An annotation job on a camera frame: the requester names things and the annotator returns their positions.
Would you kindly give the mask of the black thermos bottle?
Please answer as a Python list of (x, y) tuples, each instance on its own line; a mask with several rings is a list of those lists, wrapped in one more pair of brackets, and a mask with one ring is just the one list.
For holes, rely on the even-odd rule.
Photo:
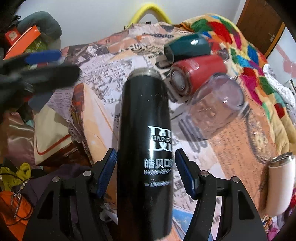
[(160, 240), (172, 226), (173, 153), (167, 86), (133, 70), (123, 86), (117, 152), (120, 240)]

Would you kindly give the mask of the white thermos cup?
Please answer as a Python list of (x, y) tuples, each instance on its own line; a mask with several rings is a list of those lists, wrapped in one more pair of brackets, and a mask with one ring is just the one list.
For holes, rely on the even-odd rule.
[(267, 215), (278, 216), (288, 209), (294, 185), (295, 155), (287, 152), (273, 158), (268, 166)]

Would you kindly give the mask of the clear glass cup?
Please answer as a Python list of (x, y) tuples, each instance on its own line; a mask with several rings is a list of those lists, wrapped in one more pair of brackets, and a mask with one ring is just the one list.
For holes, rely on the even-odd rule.
[(196, 137), (207, 140), (231, 123), (244, 104), (243, 91), (235, 79), (215, 73), (187, 102), (187, 117), (198, 129)]

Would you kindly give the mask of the red cup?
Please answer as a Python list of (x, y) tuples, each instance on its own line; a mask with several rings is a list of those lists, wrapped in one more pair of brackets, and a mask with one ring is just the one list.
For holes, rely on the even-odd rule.
[(171, 84), (178, 94), (189, 96), (216, 73), (227, 73), (227, 67), (220, 56), (197, 56), (171, 66)]

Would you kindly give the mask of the dark green cup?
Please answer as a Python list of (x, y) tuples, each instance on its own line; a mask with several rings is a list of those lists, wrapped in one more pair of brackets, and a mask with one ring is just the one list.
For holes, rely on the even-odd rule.
[(164, 45), (164, 54), (170, 64), (188, 58), (210, 55), (210, 52), (208, 41), (199, 34), (185, 35)]

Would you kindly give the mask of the orange box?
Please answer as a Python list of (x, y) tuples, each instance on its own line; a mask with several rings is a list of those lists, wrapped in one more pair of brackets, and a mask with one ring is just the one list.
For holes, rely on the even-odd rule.
[(34, 42), (34, 40), (36, 40), (40, 35), (41, 33), (37, 26), (32, 26), (27, 29), (7, 51), (4, 60), (23, 54), (29, 45), (32, 44), (32, 42)]

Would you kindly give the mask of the cream shopping bag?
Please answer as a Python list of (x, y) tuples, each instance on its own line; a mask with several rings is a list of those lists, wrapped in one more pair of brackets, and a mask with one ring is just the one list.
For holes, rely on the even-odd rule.
[(72, 143), (67, 121), (53, 109), (44, 105), (34, 113), (34, 157), (41, 165), (46, 159)]

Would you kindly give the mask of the white grey crumpled cloth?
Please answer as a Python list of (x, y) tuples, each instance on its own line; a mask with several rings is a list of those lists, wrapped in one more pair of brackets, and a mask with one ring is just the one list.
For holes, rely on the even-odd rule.
[(293, 109), (295, 109), (295, 97), (294, 97), (292, 91), (288, 87), (285, 87), (284, 85), (282, 85), (281, 83), (278, 82), (270, 64), (264, 64), (263, 73), (264, 73), (264, 76), (266, 77), (269, 85), (274, 90), (276, 90), (276, 92), (283, 99), (284, 103), (289, 104)]

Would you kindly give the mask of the colourful patchwork quilt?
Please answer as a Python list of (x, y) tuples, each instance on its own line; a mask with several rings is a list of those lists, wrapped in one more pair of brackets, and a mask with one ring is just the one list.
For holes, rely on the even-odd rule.
[(263, 66), (269, 63), (264, 55), (245, 39), (233, 22), (223, 16), (204, 14), (185, 20), (181, 25), (226, 47), (232, 69), (244, 82), (252, 99), (265, 111), (277, 152), (295, 153), (295, 109), (284, 103), (267, 82)]

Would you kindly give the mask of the brown wooden door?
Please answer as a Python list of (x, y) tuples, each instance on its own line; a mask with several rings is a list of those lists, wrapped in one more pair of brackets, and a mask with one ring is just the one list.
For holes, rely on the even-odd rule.
[(245, 2), (236, 26), (265, 57), (269, 56), (285, 29), (284, 22), (267, 1), (258, 0)]

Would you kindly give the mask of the yellow bed rail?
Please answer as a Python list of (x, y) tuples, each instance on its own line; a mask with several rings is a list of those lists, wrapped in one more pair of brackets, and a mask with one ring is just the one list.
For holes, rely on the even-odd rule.
[(132, 25), (137, 24), (140, 20), (146, 15), (151, 14), (153, 15), (158, 21), (165, 22), (168, 24), (172, 24), (171, 19), (168, 15), (164, 12), (164, 10), (155, 3), (145, 3), (143, 4), (133, 15), (130, 22), (127, 25), (124, 25), (124, 29), (130, 28)]

